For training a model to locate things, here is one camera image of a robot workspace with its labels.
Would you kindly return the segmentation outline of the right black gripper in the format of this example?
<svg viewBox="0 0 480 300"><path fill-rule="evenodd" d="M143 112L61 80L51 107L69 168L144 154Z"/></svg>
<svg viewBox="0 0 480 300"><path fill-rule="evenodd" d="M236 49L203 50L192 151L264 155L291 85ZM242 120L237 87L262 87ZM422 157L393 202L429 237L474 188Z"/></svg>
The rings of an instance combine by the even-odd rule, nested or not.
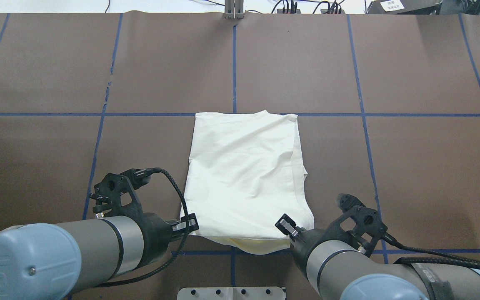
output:
<svg viewBox="0 0 480 300"><path fill-rule="evenodd" d="M275 223L275 228L291 239L295 263L306 263L316 246L322 242L336 239L336 234L331 231L319 228L307 230L297 226L296 222L286 213Z"/></svg>

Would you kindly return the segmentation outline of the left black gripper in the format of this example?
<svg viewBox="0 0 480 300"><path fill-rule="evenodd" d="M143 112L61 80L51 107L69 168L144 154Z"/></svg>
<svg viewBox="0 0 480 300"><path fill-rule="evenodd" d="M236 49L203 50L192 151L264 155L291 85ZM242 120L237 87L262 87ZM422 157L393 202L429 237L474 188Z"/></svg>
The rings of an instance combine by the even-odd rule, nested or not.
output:
<svg viewBox="0 0 480 300"><path fill-rule="evenodd" d="M180 220L171 220L171 224L155 213L144 213L140 224L144 248L140 266L158 261L165 254L171 237L182 237L188 232L199 230L195 213L183 216Z"/></svg>

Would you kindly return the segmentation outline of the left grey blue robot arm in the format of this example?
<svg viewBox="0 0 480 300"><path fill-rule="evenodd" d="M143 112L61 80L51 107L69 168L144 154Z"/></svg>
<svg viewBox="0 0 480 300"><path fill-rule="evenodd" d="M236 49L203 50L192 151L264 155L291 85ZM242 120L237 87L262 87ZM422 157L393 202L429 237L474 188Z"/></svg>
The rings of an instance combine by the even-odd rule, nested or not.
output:
<svg viewBox="0 0 480 300"><path fill-rule="evenodd" d="M126 216L0 230L0 300L61 300L97 287L156 262L199 228L194 213L179 221L148 216L148 231Z"/></svg>

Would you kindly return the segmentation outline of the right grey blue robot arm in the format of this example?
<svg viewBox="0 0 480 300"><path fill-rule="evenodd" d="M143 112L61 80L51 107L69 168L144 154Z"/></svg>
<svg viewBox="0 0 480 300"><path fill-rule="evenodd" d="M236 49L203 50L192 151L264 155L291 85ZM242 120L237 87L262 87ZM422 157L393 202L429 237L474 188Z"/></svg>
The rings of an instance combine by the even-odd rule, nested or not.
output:
<svg viewBox="0 0 480 300"><path fill-rule="evenodd" d="M324 300L480 300L478 260L432 251L393 264L372 260L377 241L396 243L375 210L355 205L324 230L307 230L288 215L275 226Z"/></svg>

